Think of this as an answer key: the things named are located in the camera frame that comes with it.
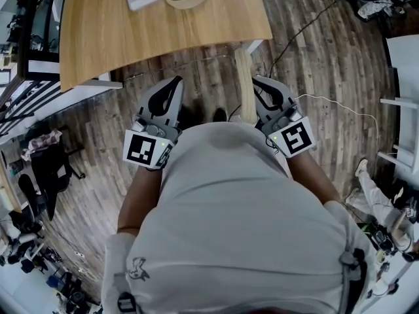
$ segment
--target cable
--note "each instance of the cable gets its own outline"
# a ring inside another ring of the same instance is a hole
[[[233,113],[231,113],[231,114],[230,114],[230,116],[228,117],[227,122],[230,122],[230,120],[231,120],[231,118],[233,117],[234,113],[235,113],[236,111],[238,111],[238,110],[240,109],[240,107],[241,107],[241,106],[242,106],[242,104],[239,104],[239,106],[238,106],[236,109],[234,109],[234,110],[233,110]]]
[[[375,118],[375,116],[373,116],[373,115],[371,115],[371,114],[361,114],[361,113],[357,113],[357,112],[355,112],[353,109],[351,109],[351,108],[349,108],[349,107],[347,107],[347,106],[342,105],[340,102],[337,102],[337,101],[335,101],[335,100],[330,100],[330,99],[327,99],[326,97],[323,97],[323,96],[312,96],[312,95],[310,95],[310,94],[302,94],[301,96],[298,96],[298,97],[296,97],[295,99],[300,99],[301,97],[313,97],[314,99],[320,99],[320,98],[321,98],[321,99],[324,99],[324,100],[330,101],[330,102],[332,102],[332,103],[336,103],[337,105],[341,106],[342,108],[348,109],[349,111],[353,112],[353,113],[354,113],[354,114],[356,114],[356,115],[359,115],[359,116],[368,116],[368,117],[373,118],[373,119],[374,119],[374,121],[375,121],[375,128],[376,128],[376,152],[375,152],[375,154],[378,154],[378,140],[379,140],[379,133],[380,133],[380,130],[378,129],[378,122],[377,122],[377,119]]]
[[[286,45],[286,47],[282,50],[281,54],[274,60],[274,62],[271,65],[270,68],[270,72],[269,72],[269,78],[272,78],[272,73],[274,71],[274,66],[279,62],[279,60],[282,58],[283,54],[285,54],[285,51],[287,51],[287,49],[289,48],[289,46],[291,45],[291,43],[296,39],[296,37],[298,35],[300,35],[308,26],[311,26],[326,10],[328,10],[329,8],[331,8],[338,0],[333,0],[333,2],[327,6],[325,9],[323,9],[319,14],[317,14],[317,16],[311,20],[310,22],[308,22],[304,27],[301,28],[301,30],[296,33],[288,42],[288,44]]]
[[[66,239],[62,234],[60,234],[57,229],[55,229],[51,224],[49,225],[52,230],[54,230],[55,234],[57,234],[58,236],[60,236],[65,242],[67,242],[67,244],[74,250],[77,252],[80,252],[80,250],[78,250],[77,246],[74,245],[72,242],[70,242],[68,239]]]
[[[349,211],[351,211],[353,214],[354,214],[354,216],[358,219],[358,220],[360,220],[362,223],[366,223],[362,218],[360,218],[359,216],[358,216],[358,214],[357,213],[355,213],[355,211],[353,210],[353,207],[351,206],[351,207],[349,207],[348,205],[346,205],[346,203],[344,203],[344,202],[342,202],[342,203],[340,203],[342,206],[344,206],[347,210],[349,210]]]

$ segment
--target wall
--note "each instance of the wall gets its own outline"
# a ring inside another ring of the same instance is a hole
[[[0,304],[11,314],[51,314],[56,310],[58,299],[46,280],[54,271],[38,270],[26,274],[20,264],[0,268]]]

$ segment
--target black cable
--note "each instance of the black cable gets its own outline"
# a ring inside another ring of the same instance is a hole
[[[273,144],[273,142],[269,139],[269,138],[266,138],[265,139],[265,144],[268,146],[268,147],[270,147],[270,148],[272,148],[272,149],[275,149],[275,154],[277,154],[277,153],[279,153],[279,149],[277,148],[277,147],[275,147],[275,145]]]
[[[362,218],[360,218],[358,215],[357,215],[357,213],[355,213],[355,211],[352,209],[353,207],[351,206],[351,208],[348,206],[348,205],[346,205],[345,203],[341,203],[341,205],[342,206],[344,206],[347,210],[349,210],[349,211],[351,211],[354,215],[355,215],[355,217],[358,219],[358,220],[360,220],[362,223],[365,223],[366,224],[366,222],[362,219]]]
[[[68,239],[66,239],[62,234],[60,234],[58,231],[57,231],[57,229],[55,229],[51,224],[50,224],[50,227],[52,228],[52,230],[54,230],[54,232],[55,232],[55,234],[57,234],[58,236],[60,236],[65,242],[67,242],[67,244],[74,250],[74,251],[77,251],[77,252],[80,252],[80,250],[78,250],[78,248],[77,248],[77,246],[74,244],[74,243],[72,243],[72,242],[70,242]]]
[[[228,117],[227,122],[230,122],[230,120],[231,120],[231,118],[233,117],[234,113],[235,113],[236,111],[238,111],[238,110],[240,109],[240,107],[241,107],[241,106],[242,106],[242,104],[239,104],[239,106],[238,106],[236,109],[234,109],[234,110],[233,110],[233,113],[231,113],[231,114],[230,114],[230,116]]]
[[[295,38],[300,35],[308,26],[311,26],[319,17],[320,15],[322,15],[326,10],[328,10],[329,8],[331,8],[338,0],[333,0],[333,2],[327,6],[325,9],[323,9],[319,14],[317,14],[317,16],[311,20],[310,22],[308,22],[304,27],[301,28],[301,30],[296,33],[288,42],[288,44],[286,45],[286,47],[282,50],[281,54],[274,60],[274,62],[271,65],[270,68],[270,72],[269,72],[269,78],[272,78],[272,72],[274,71],[274,66],[279,62],[279,60],[282,58],[283,54],[285,54],[285,51],[287,51],[287,49],[289,48],[289,46],[291,45],[291,43],[295,40]]]

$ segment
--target shirt sleeve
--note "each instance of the shirt sleeve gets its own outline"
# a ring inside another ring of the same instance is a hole
[[[362,230],[355,223],[353,218],[347,212],[347,210],[342,206],[341,203],[337,201],[327,202],[324,207],[330,214],[332,214],[340,224],[342,224],[346,229],[346,246],[355,250],[356,248],[362,249],[365,255],[365,262],[367,263],[367,278],[365,280],[365,285],[361,297],[359,299],[364,299],[369,290],[372,289],[376,283],[376,250],[373,247],[373,244],[370,242],[369,238],[362,232]]]
[[[106,241],[105,273],[101,291],[104,314],[119,313],[120,294],[115,286],[115,275],[125,274],[126,258],[135,240],[135,236],[121,233],[112,235]]]

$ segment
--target wooden floor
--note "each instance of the wooden floor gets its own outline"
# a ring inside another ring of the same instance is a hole
[[[333,0],[263,1],[274,40],[263,43],[253,55],[260,75],[268,73],[288,40]],[[207,121],[218,107],[231,113],[240,104],[232,50],[211,46],[126,67],[117,71],[125,80],[124,89],[83,101],[48,119],[52,128],[64,124],[71,128],[70,147],[78,142],[84,145],[85,150],[72,156],[71,162],[86,178],[72,178],[69,189],[59,194],[53,222],[45,221],[46,242],[68,267],[82,269],[85,289],[92,296],[100,297],[104,242],[116,229],[118,210],[136,170],[122,162],[122,144],[141,94],[163,78],[180,75],[187,88],[186,106],[202,107]],[[374,22],[364,24],[354,17],[345,1],[338,1],[298,36],[277,64],[274,78],[289,85],[296,96],[325,96],[374,115],[379,149],[390,151],[398,135],[397,118],[393,109],[379,104],[381,97],[394,96],[381,34]],[[371,172],[382,172],[376,162],[372,118],[322,99],[303,97],[300,104],[318,139],[312,154],[343,196],[355,185],[353,173],[360,159],[371,161]],[[18,159],[17,146],[15,141],[4,148],[8,162]],[[86,258],[78,258],[74,251]]]

